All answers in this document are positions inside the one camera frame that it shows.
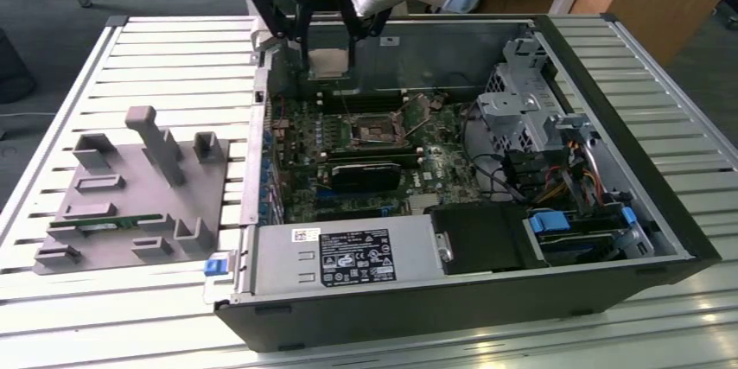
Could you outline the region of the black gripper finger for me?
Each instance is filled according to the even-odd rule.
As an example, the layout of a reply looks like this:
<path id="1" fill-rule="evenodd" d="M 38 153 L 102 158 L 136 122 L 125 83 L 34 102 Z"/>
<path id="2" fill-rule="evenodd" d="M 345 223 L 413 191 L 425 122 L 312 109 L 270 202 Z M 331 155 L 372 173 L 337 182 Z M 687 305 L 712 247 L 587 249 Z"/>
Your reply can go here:
<path id="1" fill-rule="evenodd" d="M 344 78 L 353 76 L 353 68 L 356 64 L 356 47 L 357 42 L 367 37 L 379 37 L 391 16 L 392 9 L 384 9 L 369 16 L 360 18 L 353 9 L 351 0 L 336 0 L 337 7 L 343 19 L 343 24 L 348 33 L 348 50 L 347 50 L 347 70 L 343 73 Z"/>
<path id="2" fill-rule="evenodd" d="M 299 45 L 300 66 L 301 70 L 307 72 L 309 68 L 307 38 L 309 21 L 315 11 L 312 8 L 313 0 L 292 1 L 295 3 L 295 13 L 293 17 L 289 18 L 278 9 L 276 0 L 250 0 L 272 36 Z"/>

